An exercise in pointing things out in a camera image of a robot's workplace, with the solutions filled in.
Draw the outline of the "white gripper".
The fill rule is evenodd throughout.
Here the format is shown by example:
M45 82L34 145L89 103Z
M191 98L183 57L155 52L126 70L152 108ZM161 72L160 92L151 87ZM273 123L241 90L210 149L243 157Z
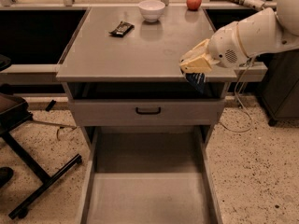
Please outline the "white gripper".
M179 64L181 71L185 74L209 73L212 66L218 63L227 68L246 63L249 57L240 45L237 25L238 22L233 21L221 27L210 40L203 40L182 55Z

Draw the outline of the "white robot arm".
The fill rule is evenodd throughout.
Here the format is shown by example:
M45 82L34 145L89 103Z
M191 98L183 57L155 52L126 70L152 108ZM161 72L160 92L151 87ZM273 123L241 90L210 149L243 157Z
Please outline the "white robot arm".
M216 64L236 67L265 53L299 48L299 0L278 0L275 8L261 0L239 0L257 12L217 30L180 58L185 74L208 73Z

